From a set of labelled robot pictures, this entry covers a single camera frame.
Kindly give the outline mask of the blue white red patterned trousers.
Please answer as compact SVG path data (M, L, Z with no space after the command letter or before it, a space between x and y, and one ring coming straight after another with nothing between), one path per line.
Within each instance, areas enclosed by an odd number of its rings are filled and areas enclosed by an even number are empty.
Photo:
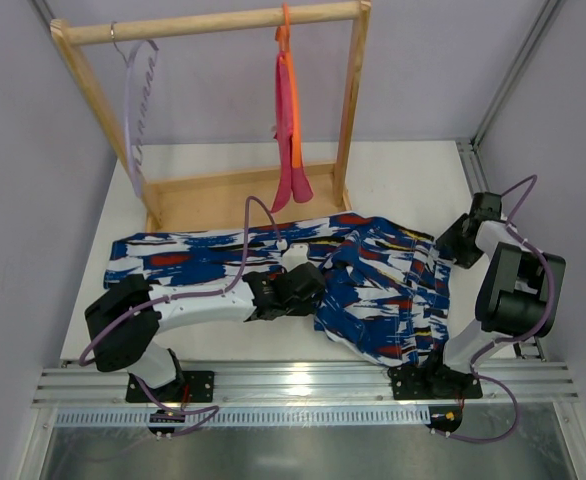
M248 231L137 233L113 242L103 285L130 274L178 287L228 283L239 269L274 275L279 238L307 245L324 275L314 328L330 340L386 366L420 364L448 340L451 264L434 238L353 212Z

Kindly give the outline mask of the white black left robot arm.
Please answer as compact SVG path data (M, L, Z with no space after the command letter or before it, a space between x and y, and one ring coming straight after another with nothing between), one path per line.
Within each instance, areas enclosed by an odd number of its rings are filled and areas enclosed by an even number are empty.
M102 373L126 371L132 382L129 402L143 402L147 392L159 401L177 402L188 388L188 375L176 354L154 341L156 335L211 322L308 316L325 292L325 279L310 262L275 274L249 272L212 291L129 275L85 310L90 343L79 363L93 363Z

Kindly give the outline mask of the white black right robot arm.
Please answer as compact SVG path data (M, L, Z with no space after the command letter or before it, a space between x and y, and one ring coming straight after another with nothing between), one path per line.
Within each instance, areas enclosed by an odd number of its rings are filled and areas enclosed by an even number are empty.
M521 237L502 217L501 196L488 192L473 196L470 210L436 246L445 259L464 269L482 257L489 259L474 319L424 365L430 395L461 399L479 383L475 373L482 362L508 344L550 331L566 261Z

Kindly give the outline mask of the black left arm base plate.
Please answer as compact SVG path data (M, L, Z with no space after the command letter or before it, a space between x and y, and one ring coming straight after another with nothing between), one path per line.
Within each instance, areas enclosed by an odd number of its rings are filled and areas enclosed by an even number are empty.
M183 370L178 378L162 387L149 388L152 396L161 403L212 403L215 373L210 370ZM139 381L129 375L125 394L127 403L150 402Z

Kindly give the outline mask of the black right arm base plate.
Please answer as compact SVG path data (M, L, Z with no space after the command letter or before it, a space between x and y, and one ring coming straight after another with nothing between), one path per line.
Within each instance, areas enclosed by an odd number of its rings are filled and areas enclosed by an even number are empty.
M446 366L432 369L403 365L388 368L387 374L395 400L467 400L483 396L477 378Z

